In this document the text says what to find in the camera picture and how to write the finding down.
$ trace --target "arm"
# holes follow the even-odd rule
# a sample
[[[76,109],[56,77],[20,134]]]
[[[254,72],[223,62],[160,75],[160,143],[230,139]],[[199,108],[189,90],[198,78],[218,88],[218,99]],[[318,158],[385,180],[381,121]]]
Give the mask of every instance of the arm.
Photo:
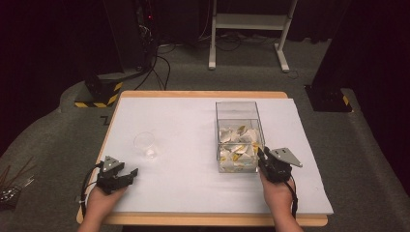
[[[260,172],[263,194],[266,204],[274,218],[275,228],[278,232],[303,231],[291,212],[292,194],[284,183],[271,183]],[[294,189],[295,184],[289,180],[288,184]]]
[[[121,188],[110,195],[107,195],[99,187],[94,187],[88,198],[87,202],[87,214],[81,225],[78,227],[77,232],[93,232],[100,231],[100,227],[106,216],[111,213],[115,204],[124,194],[127,188]]]

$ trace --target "transparent box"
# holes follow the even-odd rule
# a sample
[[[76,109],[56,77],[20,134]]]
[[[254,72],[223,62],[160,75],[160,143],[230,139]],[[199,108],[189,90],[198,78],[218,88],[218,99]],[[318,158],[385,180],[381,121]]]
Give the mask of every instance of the transparent box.
[[[222,101],[216,109],[220,172],[256,172],[258,148],[265,146],[256,102]]]

